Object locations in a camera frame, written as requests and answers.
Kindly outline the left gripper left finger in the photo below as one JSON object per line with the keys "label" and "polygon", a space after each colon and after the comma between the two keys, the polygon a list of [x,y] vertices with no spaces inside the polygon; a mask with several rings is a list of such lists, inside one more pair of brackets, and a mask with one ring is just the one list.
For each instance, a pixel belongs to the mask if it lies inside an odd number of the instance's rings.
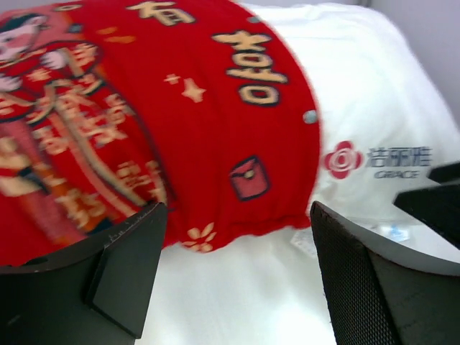
{"label": "left gripper left finger", "polygon": [[142,337],[167,208],[148,206],[76,244],[1,268],[1,342],[133,344]]}

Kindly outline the red printed pillowcase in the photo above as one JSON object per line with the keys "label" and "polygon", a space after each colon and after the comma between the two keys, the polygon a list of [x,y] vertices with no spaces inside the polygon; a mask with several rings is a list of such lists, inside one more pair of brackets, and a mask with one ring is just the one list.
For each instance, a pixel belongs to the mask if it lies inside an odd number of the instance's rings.
{"label": "red printed pillowcase", "polygon": [[271,26],[232,1],[71,1],[1,14],[1,263],[167,206],[212,252],[311,223],[316,105]]}

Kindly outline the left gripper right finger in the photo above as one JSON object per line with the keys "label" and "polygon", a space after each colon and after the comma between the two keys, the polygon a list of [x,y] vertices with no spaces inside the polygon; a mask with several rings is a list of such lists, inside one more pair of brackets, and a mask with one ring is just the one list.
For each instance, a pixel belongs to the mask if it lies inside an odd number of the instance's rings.
{"label": "left gripper right finger", "polygon": [[459,343],[459,263],[398,244],[319,202],[310,219],[337,344]]}

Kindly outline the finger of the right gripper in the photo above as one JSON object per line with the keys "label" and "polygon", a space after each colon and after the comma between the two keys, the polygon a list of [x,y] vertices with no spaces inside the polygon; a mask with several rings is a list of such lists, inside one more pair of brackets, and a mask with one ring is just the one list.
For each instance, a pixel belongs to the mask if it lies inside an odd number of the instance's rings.
{"label": "finger of the right gripper", "polygon": [[430,187],[398,193],[393,204],[459,248],[459,163],[432,168]]}

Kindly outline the white pillow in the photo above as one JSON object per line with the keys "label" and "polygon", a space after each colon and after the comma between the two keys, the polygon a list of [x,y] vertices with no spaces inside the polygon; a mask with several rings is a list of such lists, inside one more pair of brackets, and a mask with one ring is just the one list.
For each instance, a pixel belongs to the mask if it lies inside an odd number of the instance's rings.
{"label": "white pillow", "polygon": [[[424,165],[403,178],[375,167],[385,149],[416,144],[432,164],[459,158],[454,117],[403,34],[383,14],[341,4],[250,6],[298,56],[319,102],[323,143],[348,139],[364,167],[342,182],[320,171],[315,195],[378,234],[456,262],[459,251],[393,206],[429,185]],[[245,236],[210,254],[165,249],[142,344],[333,344],[310,229]]]}

